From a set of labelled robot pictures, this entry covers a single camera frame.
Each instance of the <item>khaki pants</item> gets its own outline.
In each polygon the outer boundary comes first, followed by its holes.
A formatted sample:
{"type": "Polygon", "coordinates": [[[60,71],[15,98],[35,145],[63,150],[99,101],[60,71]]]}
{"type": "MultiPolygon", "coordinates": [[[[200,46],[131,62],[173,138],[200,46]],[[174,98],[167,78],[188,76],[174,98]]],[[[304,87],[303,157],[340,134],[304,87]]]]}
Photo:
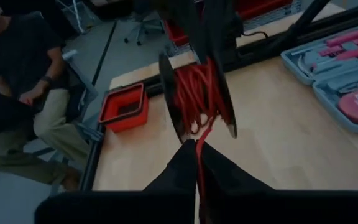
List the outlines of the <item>khaki pants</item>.
{"type": "MultiPolygon", "coordinates": [[[[85,166],[90,151],[73,124],[66,124],[65,113],[70,96],[68,90],[51,90],[44,109],[34,118],[34,133],[50,147],[85,166]]],[[[0,133],[0,171],[26,177],[45,184],[58,184],[67,166],[44,161],[23,152],[31,122],[13,131],[0,133]]]]}

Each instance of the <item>red drawer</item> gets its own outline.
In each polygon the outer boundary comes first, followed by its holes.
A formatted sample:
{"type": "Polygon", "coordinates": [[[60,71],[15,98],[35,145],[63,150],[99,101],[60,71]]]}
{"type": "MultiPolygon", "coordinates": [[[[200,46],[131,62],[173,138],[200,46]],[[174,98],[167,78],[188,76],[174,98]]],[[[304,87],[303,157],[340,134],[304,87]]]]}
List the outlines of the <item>red drawer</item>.
{"type": "MultiPolygon", "coordinates": [[[[255,18],[267,12],[290,4],[293,0],[237,0],[236,11],[242,20],[255,18]]],[[[204,7],[204,2],[196,4],[199,15],[204,7]]],[[[176,45],[182,46],[188,43],[188,37],[182,28],[178,27],[173,21],[164,21],[169,39],[176,45]]]]}

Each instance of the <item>small red tray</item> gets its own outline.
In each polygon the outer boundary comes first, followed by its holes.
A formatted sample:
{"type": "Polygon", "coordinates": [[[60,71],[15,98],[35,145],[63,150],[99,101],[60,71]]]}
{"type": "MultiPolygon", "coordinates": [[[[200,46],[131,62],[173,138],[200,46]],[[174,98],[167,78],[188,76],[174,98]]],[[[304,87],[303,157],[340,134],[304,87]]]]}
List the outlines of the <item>small red tray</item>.
{"type": "MultiPolygon", "coordinates": [[[[235,3],[236,11],[242,20],[255,18],[267,12],[290,4],[293,0],[237,0],[235,3]]],[[[204,2],[196,3],[199,15],[203,10],[204,2]]],[[[177,46],[185,45],[189,42],[182,28],[178,27],[173,21],[164,21],[169,39],[177,46]]]]}
{"type": "Polygon", "coordinates": [[[109,93],[103,103],[99,123],[115,133],[147,122],[149,99],[139,83],[109,93]]]}

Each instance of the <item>gray tool case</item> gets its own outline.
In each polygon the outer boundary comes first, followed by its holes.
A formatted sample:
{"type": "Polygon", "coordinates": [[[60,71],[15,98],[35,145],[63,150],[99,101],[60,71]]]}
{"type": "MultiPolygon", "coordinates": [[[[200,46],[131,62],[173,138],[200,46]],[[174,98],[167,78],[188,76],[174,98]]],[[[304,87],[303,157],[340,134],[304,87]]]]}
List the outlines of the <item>gray tool case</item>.
{"type": "Polygon", "coordinates": [[[358,133],[358,122],[349,119],[338,104],[346,95],[347,87],[358,85],[358,57],[343,57],[343,53],[357,49],[358,27],[355,27],[281,53],[287,69],[303,84],[312,85],[318,100],[331,116],[353,133],[358,133]],[[349,33],[354,37],[348,41],[346,38],[342,42],[333,40],[349,33]]]}

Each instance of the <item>table top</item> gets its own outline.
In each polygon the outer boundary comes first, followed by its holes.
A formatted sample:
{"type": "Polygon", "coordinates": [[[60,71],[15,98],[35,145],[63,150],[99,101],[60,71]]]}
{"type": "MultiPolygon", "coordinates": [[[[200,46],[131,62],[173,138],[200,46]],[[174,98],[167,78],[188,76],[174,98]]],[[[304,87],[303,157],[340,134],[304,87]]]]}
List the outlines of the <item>table top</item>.
{"type": "MultiPolygon", "coordinates": [[[[319,18],[341,10],[328,4],[319,18]]],[[[276,34],[299,16],[256,30],[276,34]]],[[[193,57],[182,54],[171,61],[179,67],[193,57]]],[[[156,74],[158,65],[151,64],[114,78],[110,88],[156,74]]],[[[358,135],[339,127],[280,57],[229,72],[226,78],[238,137],[233,139],[217,120],[206,140],[210,145],[276,189],[358,189],[358,135]]],[[[93,190],[142,190],[181,146],[163,96],[150,99],[149,105],[147,124],[116,135],[106,131],[93,190]]]]}

